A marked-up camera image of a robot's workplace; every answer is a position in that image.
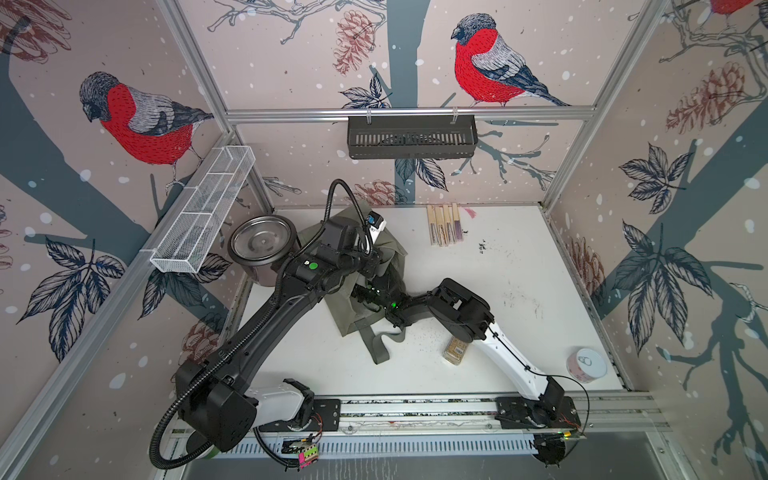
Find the olive green tote bag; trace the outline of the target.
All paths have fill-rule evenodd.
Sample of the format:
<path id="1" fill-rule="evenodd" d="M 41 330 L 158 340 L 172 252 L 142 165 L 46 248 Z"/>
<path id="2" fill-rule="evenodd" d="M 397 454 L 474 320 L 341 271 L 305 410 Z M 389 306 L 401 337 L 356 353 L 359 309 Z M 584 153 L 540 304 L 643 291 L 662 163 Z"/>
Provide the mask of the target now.
<path id="1" fill-rule="evenodd" d="M 341 335 L 358 333 L 373 362 L 378 365 L 390 358 L 383 342 L 385 337 L 395 342 L 405 339 L 406 327 L 400 320 L 395 322 L 394 333 L 376 333 L 372 326 L 399 303 L 396 296 L 405 290 L 403 274 L 407 251 L 389 232 L 379 211 L 366 202 L 361 203 L 361 211 L 379 253 L 375 275 L 371 278 L 359 273 L 349 275 L 338 291 L 325 297 L 325 302 Z"/>

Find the purple folding fan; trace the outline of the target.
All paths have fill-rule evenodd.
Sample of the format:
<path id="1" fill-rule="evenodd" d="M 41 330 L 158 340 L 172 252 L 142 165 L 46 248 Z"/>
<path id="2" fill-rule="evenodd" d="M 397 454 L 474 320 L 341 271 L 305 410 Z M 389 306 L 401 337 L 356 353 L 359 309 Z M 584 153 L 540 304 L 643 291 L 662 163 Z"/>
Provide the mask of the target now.
<path id="1" fill-rule="evenodd" d="M 461 242 L 463 240 L 463 229 L 461 225 L 460 210 L 456 203 L 452 204 L 452 219 L 455 240 L 456 242 Z"/>

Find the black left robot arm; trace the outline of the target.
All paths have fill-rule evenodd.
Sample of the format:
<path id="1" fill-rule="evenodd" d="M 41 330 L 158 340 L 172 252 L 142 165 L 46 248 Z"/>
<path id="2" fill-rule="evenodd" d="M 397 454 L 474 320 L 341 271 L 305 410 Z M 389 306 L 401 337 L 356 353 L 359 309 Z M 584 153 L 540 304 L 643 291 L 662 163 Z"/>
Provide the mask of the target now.
<path id="1" fill-rule="evenodd" d="M 256 373 L 296 322 L 355 274 L 372 276 L 379 263 L 373 243 L 386 225 L 376 212 L 363 222 L 333 217 L 316 240 L 280 266 L 273 294 L 233 338 L 200 363 L 185 362 L 177 373 L 182 402 L 178 414 L 194 432 L 187 452 L 229 451 L 254 427 L 282 422 L 311 425 L 314 394 L 291 378 L 254 389 Z"/>

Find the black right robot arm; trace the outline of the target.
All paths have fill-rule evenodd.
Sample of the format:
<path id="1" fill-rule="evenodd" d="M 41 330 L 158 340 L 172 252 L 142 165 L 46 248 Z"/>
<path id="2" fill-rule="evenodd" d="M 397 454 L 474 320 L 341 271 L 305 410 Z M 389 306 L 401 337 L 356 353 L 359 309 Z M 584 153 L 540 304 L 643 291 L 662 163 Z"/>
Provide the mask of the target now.
<path id="1" fill-rule="evenodd" d="M 543 373 L 515 347 L 495 321 L 487 301 L 453 279 L 412 296 L 396 274 L 356 285 L 351 297 L 400 330 L 436 319 L 451 335 L 479 348 L 512 382 L 516 394 L 500 400 L 496 419 L 511 429 L 577 430 L 582 422 L 554 375 Z"/>

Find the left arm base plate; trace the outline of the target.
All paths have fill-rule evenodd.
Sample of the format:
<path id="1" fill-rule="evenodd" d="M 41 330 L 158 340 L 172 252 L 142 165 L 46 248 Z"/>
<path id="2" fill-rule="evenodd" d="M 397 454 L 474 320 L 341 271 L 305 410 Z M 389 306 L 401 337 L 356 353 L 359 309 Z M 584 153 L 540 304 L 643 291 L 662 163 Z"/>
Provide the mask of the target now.
<path id="1" fill-rule="evenodd" d="M 315 399 L 311 412 L 299 413 L 296 419 L 278 420 L 258 427 L 266 433 L 336 432 L 339 430 L 341 400 L 337 398 Z"/>

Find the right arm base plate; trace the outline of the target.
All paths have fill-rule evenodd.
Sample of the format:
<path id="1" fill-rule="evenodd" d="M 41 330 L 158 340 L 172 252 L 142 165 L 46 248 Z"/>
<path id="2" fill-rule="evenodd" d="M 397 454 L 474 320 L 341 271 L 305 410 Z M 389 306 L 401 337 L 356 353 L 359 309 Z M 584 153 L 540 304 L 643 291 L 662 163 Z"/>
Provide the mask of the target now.
<path id="1" fill-rule="evenodd" d="M 495 399 L 498 420 L 503 429 L 557 429 L 582 428 L 578 411 L 571 397 L 565 396 L 558 406 L 549 401 L 533 401 L 520 396 L 502 396 Z"/>

